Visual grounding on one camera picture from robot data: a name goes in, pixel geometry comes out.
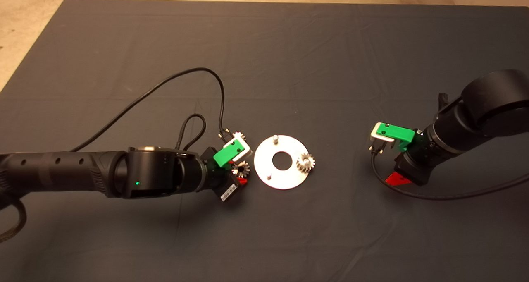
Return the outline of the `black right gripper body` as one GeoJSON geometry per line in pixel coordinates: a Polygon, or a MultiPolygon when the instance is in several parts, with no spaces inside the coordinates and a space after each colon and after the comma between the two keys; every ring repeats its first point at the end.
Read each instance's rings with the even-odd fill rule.
{"type": "Polygon", "coordinates": [[[406,150],[395,159],[395,171],[412,183],[423,186],[431,176],[431,137],[427,130],[416,132],[406,150]]]}

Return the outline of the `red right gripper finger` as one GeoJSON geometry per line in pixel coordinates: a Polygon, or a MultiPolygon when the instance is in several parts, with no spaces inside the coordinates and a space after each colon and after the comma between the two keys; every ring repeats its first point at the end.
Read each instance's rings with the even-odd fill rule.
{"type": "Polygon", "coordinates": [[[398,172],[392,172],[385,180],[389,186],[401,186],[411,184],[412,181],[398,172]]]}

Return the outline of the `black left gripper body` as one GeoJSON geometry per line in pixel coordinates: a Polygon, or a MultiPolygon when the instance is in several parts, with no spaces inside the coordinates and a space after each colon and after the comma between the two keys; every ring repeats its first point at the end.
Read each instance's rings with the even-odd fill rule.
{"type": "Polygon", "coordinates": [[[203,190],[211,190],[222,201],[226,202],[240,191],[240,182],[230,168],[220,167],[214,160],[215,148],[206,148],[203,152],[203,163],[206,176],[203,190]]]}

